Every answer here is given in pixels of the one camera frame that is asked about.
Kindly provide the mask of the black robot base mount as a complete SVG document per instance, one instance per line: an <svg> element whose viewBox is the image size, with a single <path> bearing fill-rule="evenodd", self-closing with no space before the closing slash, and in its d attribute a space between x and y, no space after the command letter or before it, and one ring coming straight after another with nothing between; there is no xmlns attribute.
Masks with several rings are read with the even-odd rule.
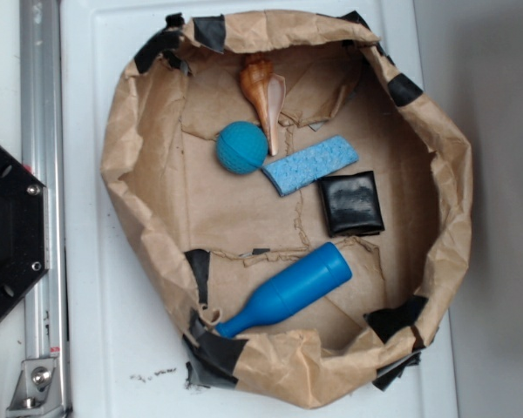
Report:
<svg viewBox="0 0 523 418"><path fill-rule="evenodd" d="M0 146L0 322L48 271L46 192Z"/></svg>

